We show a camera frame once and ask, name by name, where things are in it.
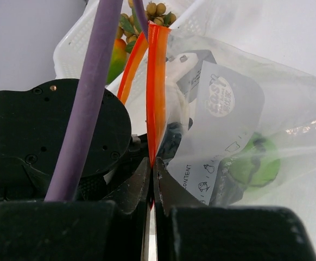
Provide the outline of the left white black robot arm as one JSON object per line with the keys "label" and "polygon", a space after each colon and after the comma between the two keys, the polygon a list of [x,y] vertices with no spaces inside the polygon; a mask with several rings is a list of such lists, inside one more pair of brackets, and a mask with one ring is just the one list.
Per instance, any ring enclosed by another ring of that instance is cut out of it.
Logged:
{"label": "left white black robot arm", "polygon": [[[77,79],[57,79],[28,91],[0,91],[0,202],[44,199],[77,85]],[[131,130],[127,109],[105,91],[76,199],[102,199],[147,156],[146,134]]]}

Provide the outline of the fake green avocado half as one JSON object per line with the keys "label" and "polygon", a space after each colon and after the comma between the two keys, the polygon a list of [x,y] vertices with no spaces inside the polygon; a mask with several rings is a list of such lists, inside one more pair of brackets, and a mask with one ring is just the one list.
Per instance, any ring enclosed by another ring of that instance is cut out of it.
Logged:
{"label": "fake green avocado half", "polygon": [[275,144],[254,133],[238,153],[221,161],[221,171],[244,189],[262,188],[273,182],[281,161]]}

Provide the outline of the fake orange green mango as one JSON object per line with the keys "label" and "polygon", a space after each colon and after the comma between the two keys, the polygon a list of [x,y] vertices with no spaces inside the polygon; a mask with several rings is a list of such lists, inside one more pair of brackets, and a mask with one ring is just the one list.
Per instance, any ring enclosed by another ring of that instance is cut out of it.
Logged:
{"label": "fake orange green mango", "polygon": [[116,39],[114,42],[110,68],[106,84],[112,83],[124,70],[127,62],[126,43],[123,39]]}

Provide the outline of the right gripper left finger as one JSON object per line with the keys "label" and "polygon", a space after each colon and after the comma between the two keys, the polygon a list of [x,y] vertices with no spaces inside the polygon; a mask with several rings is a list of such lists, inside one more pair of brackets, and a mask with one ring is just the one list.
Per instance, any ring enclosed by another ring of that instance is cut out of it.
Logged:
{"label": "right gripper left finger", "polygon": [[148,260],[149,158],[143,158],[134,174],[104,200],[116,204],[116,214],[111,224],[109,260]]}

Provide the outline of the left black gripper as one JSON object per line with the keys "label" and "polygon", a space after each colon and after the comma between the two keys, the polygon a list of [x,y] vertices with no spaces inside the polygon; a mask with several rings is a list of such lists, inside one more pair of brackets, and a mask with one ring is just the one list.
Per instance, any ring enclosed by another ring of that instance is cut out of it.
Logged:
{"label": "left black gripper", "polygon": [[180,146],[183,134],[183,125],[178,122],[172,122],[167,125],[165,134],[161,141],[157,156],[164,163],[169,163],[174,157]]}

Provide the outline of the clear zip top bag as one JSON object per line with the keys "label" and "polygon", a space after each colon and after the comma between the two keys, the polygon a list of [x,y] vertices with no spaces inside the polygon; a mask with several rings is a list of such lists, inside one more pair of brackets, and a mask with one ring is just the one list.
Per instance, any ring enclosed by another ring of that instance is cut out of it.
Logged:
{"label": "clear zip top bag", "polygon": [[[145,134],[151,158],[158,157],[169,124],[167,60],[200,49],[210,50],[216,60],[202,64],[188,126],[175,157],[165,163],[198,201],[228,206],[257,202],[267,193],[283,197],[299,177],[316,178],[316,77],[182,30],[150,24],[135,46],[141,38],[148,44]],[[269,185],[244,189],[222,173],[221,161],[240,152],[254,133],[275,144],[281,167]]]}

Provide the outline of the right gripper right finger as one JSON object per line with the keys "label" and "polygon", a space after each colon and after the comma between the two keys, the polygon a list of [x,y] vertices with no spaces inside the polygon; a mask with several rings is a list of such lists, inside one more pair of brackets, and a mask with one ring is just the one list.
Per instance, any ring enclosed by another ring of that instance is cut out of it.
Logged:
{"label": "right gripper right finger", "polygon": [[158,260],[198,260],[207,208],[167,171],[161,158],[153,166]]}

